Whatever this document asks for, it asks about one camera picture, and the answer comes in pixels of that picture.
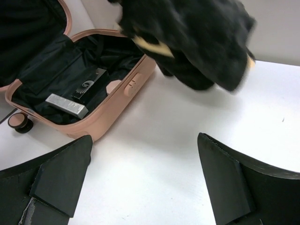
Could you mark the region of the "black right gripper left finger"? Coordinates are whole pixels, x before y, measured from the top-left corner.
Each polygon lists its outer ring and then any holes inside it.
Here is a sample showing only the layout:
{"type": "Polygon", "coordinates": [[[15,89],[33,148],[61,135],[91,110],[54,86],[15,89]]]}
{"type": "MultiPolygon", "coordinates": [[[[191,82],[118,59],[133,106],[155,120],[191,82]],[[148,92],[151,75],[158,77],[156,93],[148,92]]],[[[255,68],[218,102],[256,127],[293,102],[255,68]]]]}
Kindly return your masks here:
{"type": "Polygon", "coordinates": [[[93,140],[82,136],[0,172],[2,225],[66,225],[74,216],[93,140]]]}

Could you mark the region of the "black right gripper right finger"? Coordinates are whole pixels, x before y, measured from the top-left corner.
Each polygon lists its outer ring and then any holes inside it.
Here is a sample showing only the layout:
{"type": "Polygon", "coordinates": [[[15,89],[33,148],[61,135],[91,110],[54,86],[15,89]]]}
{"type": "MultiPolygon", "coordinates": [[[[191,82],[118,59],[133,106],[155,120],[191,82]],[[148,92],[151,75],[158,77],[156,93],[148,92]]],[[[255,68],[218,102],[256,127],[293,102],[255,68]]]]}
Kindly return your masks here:
{"type": "Polygon", "coordinates": [[[298,225],[300,174],[200,133],[199,157],[218,225],[298,225]]]}

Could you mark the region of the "silver rectangular box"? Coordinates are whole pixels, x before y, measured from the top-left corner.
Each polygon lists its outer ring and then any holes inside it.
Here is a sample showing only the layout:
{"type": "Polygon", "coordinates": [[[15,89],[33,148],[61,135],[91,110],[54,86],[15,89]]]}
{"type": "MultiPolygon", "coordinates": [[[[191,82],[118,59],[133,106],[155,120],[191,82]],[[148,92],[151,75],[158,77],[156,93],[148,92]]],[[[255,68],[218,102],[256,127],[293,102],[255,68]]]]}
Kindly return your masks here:
{"type": "Polygon", "coordinates": [[[79,119],[83,119],[89,112],[86,106],[74,102],[72,100],[66,99],[64,97],[58,96],[56,94],[51,94],[46,100],[48,104],[57,108],[63,112],[73,115],[79,119]]]}

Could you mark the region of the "pink hard-shell suitcase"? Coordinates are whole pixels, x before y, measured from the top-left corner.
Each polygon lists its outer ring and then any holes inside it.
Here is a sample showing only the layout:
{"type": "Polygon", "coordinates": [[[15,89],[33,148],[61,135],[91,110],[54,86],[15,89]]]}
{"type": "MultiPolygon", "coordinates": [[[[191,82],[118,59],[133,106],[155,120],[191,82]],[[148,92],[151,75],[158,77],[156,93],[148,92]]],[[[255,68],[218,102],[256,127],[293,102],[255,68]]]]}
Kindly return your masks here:
{"type": "Polygon", "coordinates": [[[8,124],[26,133],[38,120],[71,138],[100,139],[145,84],[155,62],[116,30],[90,29],[72,37],[71,13],[62,0],[0,3],[0,90],[18,109],[8,124]],[[89,68],[103,68],[110,81],[84,106],[79,119],[45,100],[71,94],[89,68]]]}

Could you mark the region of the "black glossy rectangular box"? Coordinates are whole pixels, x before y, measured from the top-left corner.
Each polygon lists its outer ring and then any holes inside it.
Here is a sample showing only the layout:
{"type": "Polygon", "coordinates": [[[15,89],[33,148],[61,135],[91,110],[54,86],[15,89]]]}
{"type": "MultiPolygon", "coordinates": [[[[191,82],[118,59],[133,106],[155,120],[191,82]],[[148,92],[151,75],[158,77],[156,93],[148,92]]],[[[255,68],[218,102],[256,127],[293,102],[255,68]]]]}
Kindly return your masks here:
{"type": "Polygon", "coordinates": [[[93,96],[110,81],[109,73],[106,69],[92,67],[82,75],[82,82],[71,94],[71,98],[80,104],[87,104],[93,96]]]}

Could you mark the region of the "black towel with cream flowers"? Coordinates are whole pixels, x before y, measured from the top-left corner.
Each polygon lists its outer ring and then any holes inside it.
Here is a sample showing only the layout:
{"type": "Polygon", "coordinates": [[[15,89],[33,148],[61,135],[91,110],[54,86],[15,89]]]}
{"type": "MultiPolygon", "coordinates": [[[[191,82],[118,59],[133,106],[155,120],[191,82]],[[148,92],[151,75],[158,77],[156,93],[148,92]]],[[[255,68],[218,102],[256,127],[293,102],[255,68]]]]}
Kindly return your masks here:
{"type": "Polygon", "coordinates": [[[194,90],[232,92],[255,61],[247,41],[256,21],[238,0],[118,0],[122,35],[165,76],[194,90]]]}

